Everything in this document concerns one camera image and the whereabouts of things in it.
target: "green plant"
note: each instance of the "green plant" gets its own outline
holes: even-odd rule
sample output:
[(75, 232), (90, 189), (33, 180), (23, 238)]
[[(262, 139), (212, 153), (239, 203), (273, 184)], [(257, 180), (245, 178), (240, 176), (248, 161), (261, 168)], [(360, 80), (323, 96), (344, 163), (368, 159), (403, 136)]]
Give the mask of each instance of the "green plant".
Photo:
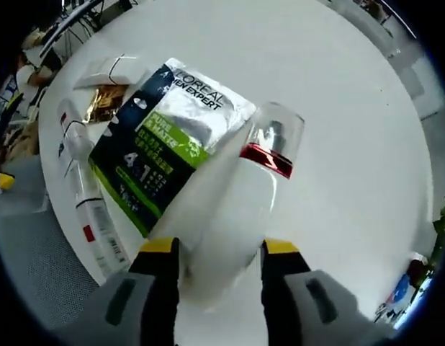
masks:
[(440, 219), (433, 222), (433, 227), (436, 230), (437, 239), (429, 259), (429, 266), (435, 269), (445, 251), (445, 206), (440, 211)]

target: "lotion tube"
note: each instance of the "lotion tube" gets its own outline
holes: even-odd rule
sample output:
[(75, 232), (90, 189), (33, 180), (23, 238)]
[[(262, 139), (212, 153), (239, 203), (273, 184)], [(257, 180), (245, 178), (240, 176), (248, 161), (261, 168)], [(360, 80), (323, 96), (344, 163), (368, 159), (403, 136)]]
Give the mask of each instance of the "lotion tube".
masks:
[(127, 270), (130, 266), (128, 255), (115, 231), (89, 163), (76, 161), (69, 174), (80, 226), (104, 277), (107, 279), (116, 272)]
[(277, 103), (254, 115), (233, 179), (191, 252), (183, 297), (214, 308), (256, 256), (279, 184), (291, 177), (304, 120)]

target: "gray carpet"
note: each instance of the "gray carpet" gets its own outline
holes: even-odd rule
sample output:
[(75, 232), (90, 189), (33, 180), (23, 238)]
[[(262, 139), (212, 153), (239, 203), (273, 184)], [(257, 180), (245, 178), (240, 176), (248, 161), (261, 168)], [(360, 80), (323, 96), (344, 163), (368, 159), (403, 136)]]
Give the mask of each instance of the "gray carpet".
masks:
[(16, 184), (0, 195), (0, 256), (29, 310), (54, 329), (73, 321), (98, 285), (64, 237), (51, 205), (42, 208), (38, 156), (12, 168)]

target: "l'oreal men expert package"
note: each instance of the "l'oreal men expert package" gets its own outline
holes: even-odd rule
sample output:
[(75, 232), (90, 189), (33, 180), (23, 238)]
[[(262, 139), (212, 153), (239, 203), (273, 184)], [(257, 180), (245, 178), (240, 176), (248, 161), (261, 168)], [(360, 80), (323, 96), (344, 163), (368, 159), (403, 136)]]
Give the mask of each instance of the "l'oreal men expert package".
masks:
[(146, 237), (191, 174), (255, 105), (171, 58), (112, 118), (90, 160)]

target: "gold wrapper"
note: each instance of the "gold wrapper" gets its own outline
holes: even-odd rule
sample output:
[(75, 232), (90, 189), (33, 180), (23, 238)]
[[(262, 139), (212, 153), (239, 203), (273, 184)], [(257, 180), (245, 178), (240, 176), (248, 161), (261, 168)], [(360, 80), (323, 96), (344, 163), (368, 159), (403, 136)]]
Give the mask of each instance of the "gold wrapper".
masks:
[(96, 89), (90, 102), (84, 123), (110, 121), (122, 106), (126, 85), (103, 85)]

